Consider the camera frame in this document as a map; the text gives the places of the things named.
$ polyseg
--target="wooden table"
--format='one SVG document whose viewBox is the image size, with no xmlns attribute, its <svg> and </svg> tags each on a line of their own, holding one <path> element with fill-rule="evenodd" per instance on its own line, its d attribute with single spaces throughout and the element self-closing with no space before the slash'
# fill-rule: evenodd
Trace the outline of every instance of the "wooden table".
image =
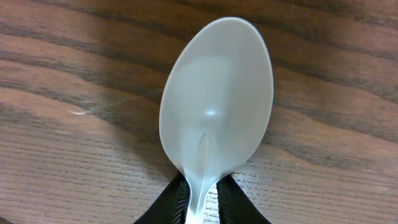
<svg viewBox="0 0 398 224">
<path fill-rule="evenodd" d="M 275 79 L 234 177 L 272 223 L 398 223 L 398 1 L 1 0 L 0 217 L 132 223 L 176 173 L 169 71 L 207 23 L 261 32 Z M 218 223 L 217 194 L 205 223 Z"/>
</svg>

